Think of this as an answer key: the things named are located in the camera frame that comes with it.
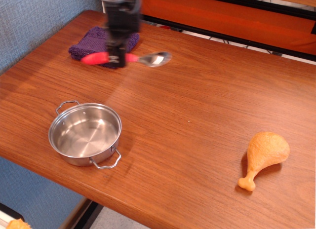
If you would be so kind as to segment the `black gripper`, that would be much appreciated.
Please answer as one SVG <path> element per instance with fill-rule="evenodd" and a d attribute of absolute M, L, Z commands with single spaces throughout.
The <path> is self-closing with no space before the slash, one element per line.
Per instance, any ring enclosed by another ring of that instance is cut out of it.
<path fill-rule="evenodd" d="M 106 30 L 109 35 L 106 43 L 108 64 L 112 68 L 123 68 L 126 65 L 128 39 L 140 30 L 140 1 L 107 1 L 105 9 L 108 18 Z"/>

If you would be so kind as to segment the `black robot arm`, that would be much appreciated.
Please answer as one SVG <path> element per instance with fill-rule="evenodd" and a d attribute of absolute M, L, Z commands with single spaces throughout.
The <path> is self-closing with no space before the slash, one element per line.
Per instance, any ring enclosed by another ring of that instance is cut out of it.
<path fill-rule="evenodd" d="M 114 68 L 126 65 L 125 55 L 130 37 L 140 30 L 141 0 L 100 0 L 105 6 L 105 30 L 109 36 L 106 49 Z"/>

